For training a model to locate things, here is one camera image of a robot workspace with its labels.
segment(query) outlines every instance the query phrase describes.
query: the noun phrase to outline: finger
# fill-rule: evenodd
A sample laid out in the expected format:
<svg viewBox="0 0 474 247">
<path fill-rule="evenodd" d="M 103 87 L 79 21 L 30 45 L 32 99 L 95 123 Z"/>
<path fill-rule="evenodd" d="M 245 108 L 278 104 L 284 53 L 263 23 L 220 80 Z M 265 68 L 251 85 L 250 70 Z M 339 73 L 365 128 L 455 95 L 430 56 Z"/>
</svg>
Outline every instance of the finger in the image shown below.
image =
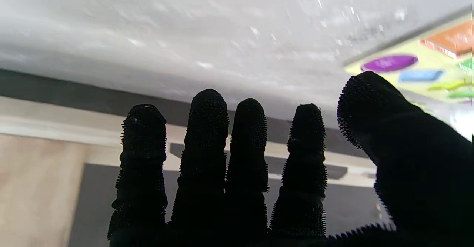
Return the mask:
<svg viewBox="0 0 474 247">
<path fill-rule="evenodd" d="M 174 228 L 194 233 L 197 227 L 222 227 L 228 126 L 227 105 L 218 92 L 204 90 L 193 98 L 171 216 Z"/>
<path fill-rule="evenodd" d="M 147 242 L 165 225 L 165 124 L 153 105 L 133 107 L 123 123 L 117 199 L 107 235 L 111 247 Z"/>
<path fill-rule="evenodd" d="M 474 217 L 467 139 L 372 72 L 350 78 L 337 115 L 343 134 L 377 165 L 375 189 L 398 230 L 423 237 L 466 230 L 462 219 Z"/>
<path fill-rule="evenodd" d="M 325 129 L 314 104 L 296 109 L 283 168 L 283 185 L 271 217 L 271 233 L 283 236 L 324 237 L 322 200 L 327 185 L 323 164 Z"/>
<path fill-rule="evenodd" d="M 226 182 L 229 234 L 241 240 L 261 236 L 267 230 L 267 209 L 262 193 L 268 191 L 265 163 L 267 126 L 264 109 L 254 99 L 237 105 Z"/>
</svg>

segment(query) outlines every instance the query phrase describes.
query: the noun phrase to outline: yellow board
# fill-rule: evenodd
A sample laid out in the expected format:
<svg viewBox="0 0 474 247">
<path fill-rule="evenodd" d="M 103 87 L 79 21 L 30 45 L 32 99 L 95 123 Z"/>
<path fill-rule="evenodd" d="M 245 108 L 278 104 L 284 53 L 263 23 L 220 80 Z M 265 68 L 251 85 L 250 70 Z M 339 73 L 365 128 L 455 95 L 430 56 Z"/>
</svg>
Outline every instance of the yellow board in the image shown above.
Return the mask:
<svg viewBox="0 0 474 247">
<path fill-rule="evenodd" d="M 459 103 L 464 102 L 469 99 L 468 97 L 461 98 L 450 98 L 449 94 L 460 91 L 473 91 L 473 76 L 472 73 L 467 73 L 459 68 L 459 63 L 465 61 L 469 57 L 472 58 L 472 53 L 459 57 L 458 59 L 450 58 L 447 55 L 440 53 L 439 51 L 433 50 L 421 44 L 420 40 L 428 36 L 437 34 L 462 24 L 465 21 L 472 19 L 472 16 L 466 16 L 460 18 L 456 21 L 453 21 L 445 26 L 441 26 L 435 30 L 429 31 L 421 36 L 413 38 L 411 40 L 400 43 L 391 48 L 380 51 L 374 55 L 361 59 L 355 63 L 352 63 L 345 67 L 345 70 L 348 73 L 357 75 L 362 72 L 361 66 L 365 63 L 368 63 L 377 58 L 381 58 L 388 55 L 395 54 L 408 54 L 418 57 L 418 62 L 404 68 L 402 70 L 379 73 L 380 76 L 388 80 L 392 85 L 401 90 L 409 90 L 433 99 L 437 99 L 443 102 L 448 103 Z M 444 69 L 444 73 L 435 81 L 432 82 L 410 82 L 410 83 L 401 83 L 398 81 L 401 73 L 407 70 L 434 70 L 434 69 Z"/>
</svg>

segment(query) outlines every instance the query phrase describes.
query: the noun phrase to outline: wall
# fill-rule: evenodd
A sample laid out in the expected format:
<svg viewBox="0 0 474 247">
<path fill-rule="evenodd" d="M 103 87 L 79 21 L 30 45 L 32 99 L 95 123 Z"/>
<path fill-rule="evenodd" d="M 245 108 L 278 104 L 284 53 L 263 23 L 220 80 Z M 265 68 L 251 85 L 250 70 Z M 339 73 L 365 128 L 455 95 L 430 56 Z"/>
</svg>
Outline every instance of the wall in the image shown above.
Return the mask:
<svg viewBox="0 0 474 247">
<path fill-rule="evenodd" d="M 87 146 L 0 134 L 0 245 L 65 247 Z"/>
</svg>

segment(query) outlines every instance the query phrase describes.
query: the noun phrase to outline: green shape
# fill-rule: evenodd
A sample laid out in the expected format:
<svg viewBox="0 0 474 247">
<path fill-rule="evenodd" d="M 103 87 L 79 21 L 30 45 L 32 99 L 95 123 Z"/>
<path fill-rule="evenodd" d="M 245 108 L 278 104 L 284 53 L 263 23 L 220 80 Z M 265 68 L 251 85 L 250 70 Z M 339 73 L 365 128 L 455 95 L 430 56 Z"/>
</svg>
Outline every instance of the green shape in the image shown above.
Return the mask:
<svg viewBox="0 0 474 247">
<path fill-rule="evenodd" d="M 463 91 L 452 92 L 448 95 L 448 97 L 449 98 L 472 98 L 474 97 L 474 91 L 463 90 Z"/>
<path fill-rule="evenodd" d="M 471 74 L 473 72 L 473 58 L 471 57 L 459 63 L 459 68 Z"/>
</svg>

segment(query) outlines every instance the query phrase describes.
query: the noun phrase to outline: dark gray wall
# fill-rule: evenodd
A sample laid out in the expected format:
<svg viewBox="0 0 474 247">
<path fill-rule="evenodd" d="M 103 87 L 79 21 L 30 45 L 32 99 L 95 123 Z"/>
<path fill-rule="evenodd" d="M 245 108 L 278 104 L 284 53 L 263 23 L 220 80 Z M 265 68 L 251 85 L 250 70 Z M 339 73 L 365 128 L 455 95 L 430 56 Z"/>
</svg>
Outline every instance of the dark gray wall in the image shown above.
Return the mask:
<svg viewBox="0 0 474 247">
<path fill-rule="evenodd" d="M 111 203 L 115 200 L 115 180 L 119 173 L 118 167 L 87 164 L 84 168 L 83 180 L 74 217 L 69 247 L 107 247 L 107 228 L 112 215 Z M 165 171 L 166 194 L 169 220 L 174 195 L 178 185 L 179 173 Z M 278 198 L 281 182 L 270 180 L 270 192 L 266 194 L 266 204 L 270 211 Z M 372 222 L 387 222 L 378 217 L 376 209 L 378 199 L 372 188 L 329 185 L 326 192 L 324 208 L 326 210 L 327 233 L 344 232 Z"/>
</svg>

